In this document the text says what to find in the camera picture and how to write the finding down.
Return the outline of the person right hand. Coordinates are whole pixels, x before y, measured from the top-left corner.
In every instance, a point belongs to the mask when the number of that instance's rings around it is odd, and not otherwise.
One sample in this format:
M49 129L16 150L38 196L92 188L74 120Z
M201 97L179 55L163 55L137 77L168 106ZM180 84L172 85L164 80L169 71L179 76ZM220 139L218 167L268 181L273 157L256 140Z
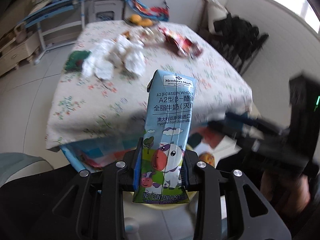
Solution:
M300 213L311 200L309 180L304 174L297 178L288 178L265 170L261 178L260 192L278 213Z

